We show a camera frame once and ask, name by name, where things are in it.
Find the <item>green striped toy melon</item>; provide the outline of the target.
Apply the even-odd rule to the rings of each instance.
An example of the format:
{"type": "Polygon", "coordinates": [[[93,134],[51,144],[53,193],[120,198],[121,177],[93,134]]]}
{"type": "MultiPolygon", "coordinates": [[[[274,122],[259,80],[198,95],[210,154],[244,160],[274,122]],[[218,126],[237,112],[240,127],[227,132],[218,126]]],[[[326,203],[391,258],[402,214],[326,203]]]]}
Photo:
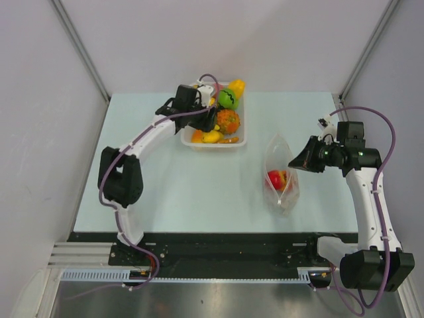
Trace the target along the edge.
{"type": "Polygon", "coordinates": [[[236,98],[234,91],[230,88],[223,88],[217,99],[218,105],[224,109],[236,110],[239,106],[239,100],[236,98]]]}

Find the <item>red toy tomato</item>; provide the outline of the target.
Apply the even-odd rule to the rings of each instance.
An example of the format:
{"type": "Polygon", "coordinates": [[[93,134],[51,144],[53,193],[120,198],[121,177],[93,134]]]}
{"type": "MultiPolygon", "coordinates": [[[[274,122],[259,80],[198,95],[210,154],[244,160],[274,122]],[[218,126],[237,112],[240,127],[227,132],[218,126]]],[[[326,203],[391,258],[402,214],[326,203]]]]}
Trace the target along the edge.
{"type": "Polygon", "coordinates": [[[284,177],[280,170],[270,170],[267,172],[271,185],[275,190],[281,190],[284,185],[284,177]]]}

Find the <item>clear zip top bag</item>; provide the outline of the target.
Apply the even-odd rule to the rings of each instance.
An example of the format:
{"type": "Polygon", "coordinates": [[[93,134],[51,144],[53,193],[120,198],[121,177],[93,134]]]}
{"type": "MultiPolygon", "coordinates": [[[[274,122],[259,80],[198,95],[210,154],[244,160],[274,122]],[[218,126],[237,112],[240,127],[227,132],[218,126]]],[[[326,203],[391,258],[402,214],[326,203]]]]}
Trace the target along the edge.
{"type": "Polygon", "coordinates": [[[275,215],[289,215],[299,199],[297,172],[288,166],[292,159],[285,138],[275,134],[266,147],[263,163],[264,198],[275,215]]]}

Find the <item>red yellow toy apple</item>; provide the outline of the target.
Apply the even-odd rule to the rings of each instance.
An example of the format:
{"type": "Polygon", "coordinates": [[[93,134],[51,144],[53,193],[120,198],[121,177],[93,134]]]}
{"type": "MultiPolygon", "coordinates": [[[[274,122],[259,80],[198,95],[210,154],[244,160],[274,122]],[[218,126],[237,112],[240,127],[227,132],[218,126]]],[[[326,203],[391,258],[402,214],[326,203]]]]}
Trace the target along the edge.
{"type": "Polygon", "coordinates": [[[280,192],[291,191],[293,189],[292,174],[287,170],[280,170],[284,177],[284,185],[280,192]]]}

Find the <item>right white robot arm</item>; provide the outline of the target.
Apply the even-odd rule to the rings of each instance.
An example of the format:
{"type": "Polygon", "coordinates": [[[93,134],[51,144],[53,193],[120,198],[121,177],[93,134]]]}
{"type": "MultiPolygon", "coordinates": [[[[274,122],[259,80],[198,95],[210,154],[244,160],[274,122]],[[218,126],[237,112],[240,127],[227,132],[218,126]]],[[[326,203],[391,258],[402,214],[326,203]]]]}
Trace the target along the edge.
{"type": "Polygon", "coordinates": [[[364,125],[346,121],[333,125],[319,119],[321,136],[311,136],[305,148],[288,165],[321,173],[337,167],[349,187],[358,226],[355,248],[332,236],[320,236],[305,251],[307,261],[320,266],[325,261],[340,270],[348,289],[396,291],[411,273],[415,260],[397,239],[385,203],[380,153],[366,147],[364,125]]]}

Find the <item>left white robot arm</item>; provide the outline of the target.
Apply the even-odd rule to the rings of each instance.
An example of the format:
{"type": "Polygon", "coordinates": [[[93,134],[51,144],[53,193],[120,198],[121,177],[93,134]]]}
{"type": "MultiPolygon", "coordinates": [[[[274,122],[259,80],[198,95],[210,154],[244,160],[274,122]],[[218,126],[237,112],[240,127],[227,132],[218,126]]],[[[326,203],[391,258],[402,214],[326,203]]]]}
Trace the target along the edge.
{"type": "Polygon", "coordinates": [[[142,164],[165,140],[189,126],[205,132],[215,128],[217,106],[212,100],[217,84],[198,82],[179,85],[174,97],[158,108],[149,125],[129,143],[104,148],[101,153],[97,187],[100,204],[110,207],[118,228],[118,240],[125,244],[123,256],[131,264],[142,263],[146,248],[139,244],[142,225],[129,211],[141,197],[144,184],[142,164]]]}

